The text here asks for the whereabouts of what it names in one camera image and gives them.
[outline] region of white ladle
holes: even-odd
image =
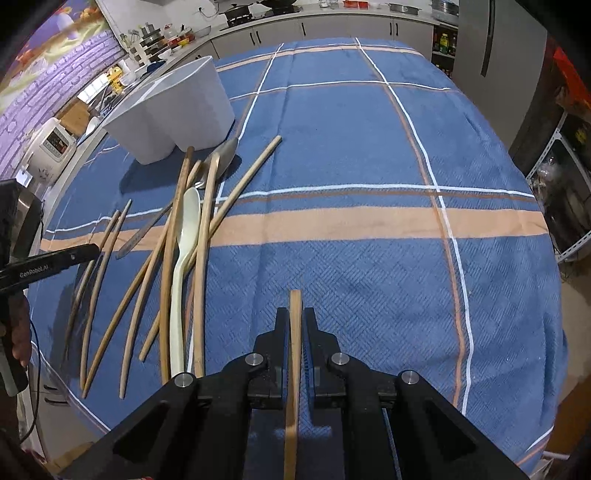
[[[201,203],[199,192],[188,189],[183,195],[183,205],[177,225],[178,260],[173,271],[173,285],[170,290],[170,374],[175,376],[185,371],[183,342],[183,278],[191,253],[197,245]]]

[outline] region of human hand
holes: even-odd
[[[31,323],[29,301],[23,292],[8,297],[12,327],[12,356],[26,367],[31,359]]]

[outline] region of metal screw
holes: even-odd
[[[333,353],[330,359],[337,365],[346,365],[349,363],[349,355],[343,352]]]
[[[418,379],[421,377],[419,377],[419,374],[416,373],[414,370],[405,370],[400,375],[400,378],[402,378],[402,381],[404,383],[406,383],[408,385],[414,385],[415,383],[418,382]]]
[[[193,376],[188,373],[178,374],[174,377],[174,384],[177,387],[185,388],[188,387],[190,384],[193,383]]]
[[[251,367],[255,367],[260,365],[264,358],[260,353],[249,353],[245,358],[244,361],[250,365]]]

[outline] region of blue tablecloth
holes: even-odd
[[[207,373],[251,351],[276,308],[287,306],[288,290],[300,288],[343,351],[381,371],[419,371],[531,469],[566,370],[560,279],[535,199],[487,121],[428,60],[393,41],[282,44],[223,59],[217,69],[236,112],[231,134],[241,138],[217,202],[275,135],[284,140],[212,239]],[[89,241],[131,198],[121,235],[129,238],[170,200],[182,158],[175,150],[142,166],[106,137],[68,188],[42,249]],[[125,258],[111,258],[90,358],[162,224]],[[33,321],[72,401],[106,430],[160,386],[158,346],[145,363],[137,359],[158,310],[160,278],[125,399],[119,373],[133,302],[80,401],[84,308],[74,354],[60,367],[79,275],[72,268],[32,286]],[[339,416],[312,424],[305,390],[301,402],[298,474],[342,478]],[[281,413],[255,413],[245,478],[280,478],[282,424]]]

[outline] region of purple brick wall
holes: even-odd
[[[74,95],[125,52],[106,30],[68,52],[35,79],[0,116],[0,179],[12,176],[25,135],[54,116]]]

